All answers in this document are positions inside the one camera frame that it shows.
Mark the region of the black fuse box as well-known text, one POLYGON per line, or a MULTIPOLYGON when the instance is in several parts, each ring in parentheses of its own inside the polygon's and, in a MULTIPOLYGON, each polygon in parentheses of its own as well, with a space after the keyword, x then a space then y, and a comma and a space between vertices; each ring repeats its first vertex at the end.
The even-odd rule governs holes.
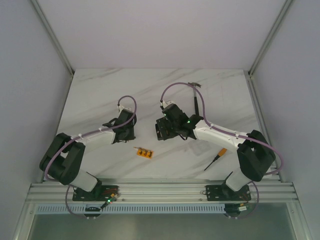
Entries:
POLYGON ((162 117, 156 120, 155 130, 158 141, 165 141, 178 136, 178 134, 174 131, 171 123, 166 117, 162 117))

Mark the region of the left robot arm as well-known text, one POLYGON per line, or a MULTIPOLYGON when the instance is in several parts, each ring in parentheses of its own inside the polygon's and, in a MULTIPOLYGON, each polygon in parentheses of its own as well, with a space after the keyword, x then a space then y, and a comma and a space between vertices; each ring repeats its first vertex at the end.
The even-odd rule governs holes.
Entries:
POLYGON ((84 190, 90 201, 97 201, 102 196, 99 180, 81 169, 86 153, 100 147, 135 139, 134 125, 137 117, 128 108, 119 111, 119 115, 102 125, 98 132, 88 136, 80 136, 73 140, 71 136, 60 133, 52 141, 39 168, 48 169, 47 174, 62 185, 71 185, 84 190))

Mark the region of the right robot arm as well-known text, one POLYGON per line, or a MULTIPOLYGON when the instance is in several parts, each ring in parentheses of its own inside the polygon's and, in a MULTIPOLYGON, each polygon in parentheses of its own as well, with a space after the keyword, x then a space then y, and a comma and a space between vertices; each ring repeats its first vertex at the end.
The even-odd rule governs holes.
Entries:
POLYGON ((242 187, 250 182, 259 182, 266 175, 276 156, 261 132, 232 131, 208 122, 203 116, 188 117, 175 103, 167 105, 163 117, 156 120, 157 139, 165 141, 181 137, 206 141, 219 145, 237 154, 239 167, 224 180, 223 197, 234 199, 242 187))

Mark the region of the orange terminal block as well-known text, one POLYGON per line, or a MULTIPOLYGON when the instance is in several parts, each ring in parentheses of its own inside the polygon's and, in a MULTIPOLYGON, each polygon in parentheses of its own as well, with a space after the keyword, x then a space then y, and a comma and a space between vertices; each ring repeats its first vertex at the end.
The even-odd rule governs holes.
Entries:
POLYGON ((154 155, 154 151, 149 150, 149 149, 145 149, 142 147, 134 147, 134 149, 136 149, 136 155, 146 158, 146 159, 152 159, 153 155, 154 155))

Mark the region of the claw hammer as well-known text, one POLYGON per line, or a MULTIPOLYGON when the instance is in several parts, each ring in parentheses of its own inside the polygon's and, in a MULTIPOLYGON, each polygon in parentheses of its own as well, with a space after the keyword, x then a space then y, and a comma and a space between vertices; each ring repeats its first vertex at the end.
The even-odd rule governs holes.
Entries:
MULTIPOLYGON (((189 82, 188 84, 192 85, 194 88, 196 88, 196 87, 200 88, 201 87, 201 85, 199 83, 197 83, 197 82, 189 82)), ((198 105, 198 99, 197 99, 197 92, 196 92, 195 89, 193 90, 193 100, 194 100, 195 114, 197 116, 199 116, 200 115, 200 113, 199 113, 199 105, 198 105)))

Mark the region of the orange handled screwdriver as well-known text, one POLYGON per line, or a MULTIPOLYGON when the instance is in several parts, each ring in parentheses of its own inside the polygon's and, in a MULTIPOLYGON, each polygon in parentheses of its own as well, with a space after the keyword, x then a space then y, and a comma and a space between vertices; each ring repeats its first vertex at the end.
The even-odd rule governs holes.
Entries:
POLYGON ((215 161, 217 161, 219 158, 221 158, 225 153, 227 152, 226 148, 222 148, 217 155, 214 157, 214 159, 211 161, 211 163, 204 169, 206 171, 215 161))

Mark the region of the aluminium rail frame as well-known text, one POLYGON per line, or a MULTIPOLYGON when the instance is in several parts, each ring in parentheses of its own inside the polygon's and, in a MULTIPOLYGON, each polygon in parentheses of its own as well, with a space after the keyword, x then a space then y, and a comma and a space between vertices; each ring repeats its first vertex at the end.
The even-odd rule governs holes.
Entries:
MULTIPOLYGON (((205 186, 221 181, 201 179, 104 179, 103 185, 119 187, 123 203, 200 203, 207 200, 205 186)), ((294 184, 278 179, 256 183, 261 203, 297 202, 294 184)), ((30 203, 62 203, 67 187, 52 181, 31 184, 26 201, 30 203)))

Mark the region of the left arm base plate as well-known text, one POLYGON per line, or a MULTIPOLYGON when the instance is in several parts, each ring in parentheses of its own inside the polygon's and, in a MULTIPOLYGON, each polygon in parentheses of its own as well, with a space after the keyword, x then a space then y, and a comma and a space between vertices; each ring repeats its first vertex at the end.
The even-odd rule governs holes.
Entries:
POLYGON ((77 188, 73 191, 72 200, 75 202, 102 202, 107 201, 119 191, 118 185, 100 185, 92 191, 85 191, 77 188))

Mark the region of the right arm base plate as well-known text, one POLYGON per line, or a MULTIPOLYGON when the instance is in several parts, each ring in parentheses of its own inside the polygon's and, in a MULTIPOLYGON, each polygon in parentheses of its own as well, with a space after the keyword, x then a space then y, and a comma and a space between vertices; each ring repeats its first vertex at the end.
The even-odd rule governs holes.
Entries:
POLYGON ((208 201, 211 202, 248 202, 252 199, 248 185, 243 186, 238 191, 231 190, 227 185, 206 185, 205 195, 208 201))

